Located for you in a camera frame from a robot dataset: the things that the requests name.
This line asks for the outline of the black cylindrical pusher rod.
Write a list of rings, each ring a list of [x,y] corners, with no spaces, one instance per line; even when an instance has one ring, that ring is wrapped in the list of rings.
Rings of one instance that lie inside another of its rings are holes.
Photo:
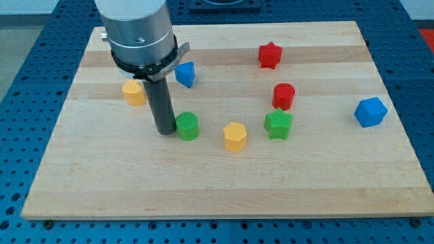
[[[143,85],[157,131],[165,136],[174,133],[176,131],[176,118],[166,78],[158,81],[144,80]]]

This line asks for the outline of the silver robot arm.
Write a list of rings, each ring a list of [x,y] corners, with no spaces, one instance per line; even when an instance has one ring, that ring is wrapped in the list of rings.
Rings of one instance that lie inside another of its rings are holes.
[[[95,0],[105,27],[102,39],[115,64],[144,85],[157,131],[176,131],[167,76],[190,51],[179,45],[166,0]]]

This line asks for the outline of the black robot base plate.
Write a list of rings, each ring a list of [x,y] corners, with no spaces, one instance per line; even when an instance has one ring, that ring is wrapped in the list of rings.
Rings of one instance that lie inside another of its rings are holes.
[[[260,0],[188,0],[190,12],[260,10]]]

